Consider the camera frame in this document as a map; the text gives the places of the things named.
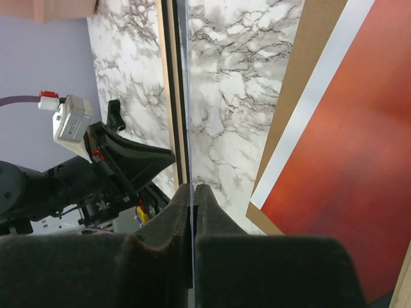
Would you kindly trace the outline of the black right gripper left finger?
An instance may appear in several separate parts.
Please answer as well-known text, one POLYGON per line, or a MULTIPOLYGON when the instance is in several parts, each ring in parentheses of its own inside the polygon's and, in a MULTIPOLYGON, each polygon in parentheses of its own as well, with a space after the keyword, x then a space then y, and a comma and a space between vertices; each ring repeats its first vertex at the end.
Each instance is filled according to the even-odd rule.
POLYGON ((187 307, 190 197, 134 234, 2 237, 1 306, 187 307))

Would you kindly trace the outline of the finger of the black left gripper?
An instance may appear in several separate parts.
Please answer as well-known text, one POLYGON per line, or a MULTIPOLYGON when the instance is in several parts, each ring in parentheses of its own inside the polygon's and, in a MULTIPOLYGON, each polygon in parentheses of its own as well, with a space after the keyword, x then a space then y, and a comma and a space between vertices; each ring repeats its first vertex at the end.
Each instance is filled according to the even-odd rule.
POLYGON ((170 198, 155 184, 146 185, 138 194, 136 220, 145 225, 154 218, 170 202, 170 198))

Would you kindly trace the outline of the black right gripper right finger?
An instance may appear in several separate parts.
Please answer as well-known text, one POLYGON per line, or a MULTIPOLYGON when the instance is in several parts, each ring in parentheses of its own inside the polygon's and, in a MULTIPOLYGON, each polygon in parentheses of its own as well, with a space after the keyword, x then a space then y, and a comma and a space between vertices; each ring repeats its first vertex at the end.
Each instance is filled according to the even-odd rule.
POLYGON ((365 307, 354 264, 336 239, 249 235, 210 188, 195 190, 198 307, 365 307))

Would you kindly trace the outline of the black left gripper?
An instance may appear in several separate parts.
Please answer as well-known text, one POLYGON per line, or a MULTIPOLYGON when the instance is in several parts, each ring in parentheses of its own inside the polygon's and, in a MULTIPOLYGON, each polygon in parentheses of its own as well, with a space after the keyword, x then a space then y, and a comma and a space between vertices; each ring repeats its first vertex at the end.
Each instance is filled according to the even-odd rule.
POLYGON ((84 143, 92 164, 74 157, 39 172, 1 162, 1 227, 61 218, 70 205, 82 213, 80 224, 98 226, 117 218, 127 196, 175 162, 170 150, 125 139, 102 122, 88 126, 84 143))

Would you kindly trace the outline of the clear acrylic glass sheet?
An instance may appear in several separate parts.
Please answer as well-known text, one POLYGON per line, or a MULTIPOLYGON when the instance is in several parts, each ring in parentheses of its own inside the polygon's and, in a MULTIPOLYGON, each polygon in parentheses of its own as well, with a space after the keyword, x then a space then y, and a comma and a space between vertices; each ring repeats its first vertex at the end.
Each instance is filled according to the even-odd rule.
POLYGON ((192 259, 192 281, 195 293, 195 222, 194 222, 194 188, 193 188, 193 163, 192 163, 192 140, 191 140, 191 74, 190 74, 190 34, 189 34, 189 1, 184 1, 186 22, 186 73, 187 73, 187 116, 188 116, 188 161, 189 161, 189 196, 190 196, 190 226, 191 226, 191 259, 192 259))

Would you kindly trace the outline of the wooden picture frame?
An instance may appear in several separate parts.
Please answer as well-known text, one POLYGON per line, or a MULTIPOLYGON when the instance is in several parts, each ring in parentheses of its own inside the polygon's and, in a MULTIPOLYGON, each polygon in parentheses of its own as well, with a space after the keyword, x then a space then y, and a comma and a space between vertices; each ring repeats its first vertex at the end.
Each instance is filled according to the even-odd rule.
POLYGON ((189 182, 182 39, 177 2, 157 1, 156 7, 170 146, 176 159, 176 163, 173 164, 173 178, 175 187, 179 187, 189 182))

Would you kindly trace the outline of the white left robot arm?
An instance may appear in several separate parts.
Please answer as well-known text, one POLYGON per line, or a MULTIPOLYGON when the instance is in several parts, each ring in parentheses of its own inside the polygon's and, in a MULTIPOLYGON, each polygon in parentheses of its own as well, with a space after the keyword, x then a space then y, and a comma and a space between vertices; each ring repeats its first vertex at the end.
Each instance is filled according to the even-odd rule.
POLYGON ((1 162, 1 235, 97 228, 125 210, 158 213, 167 204, 152 180, 174 163, 170 150, 124 139, 101 122, 83 140, 85 157, 44 172, 1 162))

